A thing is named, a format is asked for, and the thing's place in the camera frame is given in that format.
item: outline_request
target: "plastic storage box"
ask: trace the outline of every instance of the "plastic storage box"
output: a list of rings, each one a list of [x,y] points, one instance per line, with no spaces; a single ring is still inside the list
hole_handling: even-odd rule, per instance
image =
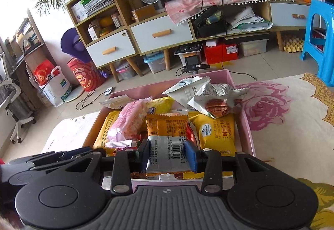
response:
[[[267,51],[267,40],[268,39],[260,39],[253,40],[251,42],[240,43],[239,48],[245,57],[264,53]]]
[[[122,64],[116,69],[116,71],[121,75],[123,79],[133,78],[135,75],[137,75],[135,70],[133,70],[128,62]]]
[[[159,52],[154,56],[144,56],[144,62],[148,64],[152,74],[166,70],[165,57],[163,52]]]

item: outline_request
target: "pink rose pattern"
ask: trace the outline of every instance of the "pink rose pattern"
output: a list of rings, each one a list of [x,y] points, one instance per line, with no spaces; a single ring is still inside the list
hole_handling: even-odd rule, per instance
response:
[[[289,112],[292,100],[286,95],[289,86],[266,81],[237,87],[250,88],[243,99],[243,107],[252,131],[259,131],[270,123],[284,123],[284,115]]]

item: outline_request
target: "barcode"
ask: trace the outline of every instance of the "barcode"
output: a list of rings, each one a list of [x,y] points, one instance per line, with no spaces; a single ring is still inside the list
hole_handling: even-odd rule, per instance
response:
[[[181,159],[181,147],[180,143],[172,142],[172,159]]]

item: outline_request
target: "small device with screen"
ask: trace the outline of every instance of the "small device with screen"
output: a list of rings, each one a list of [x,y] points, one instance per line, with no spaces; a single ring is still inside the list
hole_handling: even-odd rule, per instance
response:
[[[183,67],[182,69],[182,73],[193,73],[193,75],[197,75],[198,74],[198,70],[200,69],[208,69],[210,68],[210,65],[207,64],[201,64],[201,60],[199,58],[199,55],[194,55],[194,56],[190,56],[190,57],[186,57],[184,58],[185,62],[186,62],[186,66]]]
[[[186,62],[186,67],[191,66],[191,65],[200,65],[201,64],[199,55],[186,57],[186,58],[184,58],[184,60]]]

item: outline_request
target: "white snack package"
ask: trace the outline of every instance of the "white snack package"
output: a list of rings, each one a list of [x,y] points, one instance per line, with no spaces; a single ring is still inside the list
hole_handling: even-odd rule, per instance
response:
[[[194,97],[200,87],[204,84],[210,83],[210,77],[189,77],[181,80],[162,94],[166,94],[180,103],[185,108],[188,102]]]
[[[205,84],[188,105],[214,119],[237,113],[240,102],[248,92],[248,88],[233,89],[228,84]]]
[[[134,99],[131,99],[126,94],[109,98],[107,100],[104,100],[100,102],[101,106],[105,106],[111,109],[123,109],[128,103],[131,103],[135,101]]]

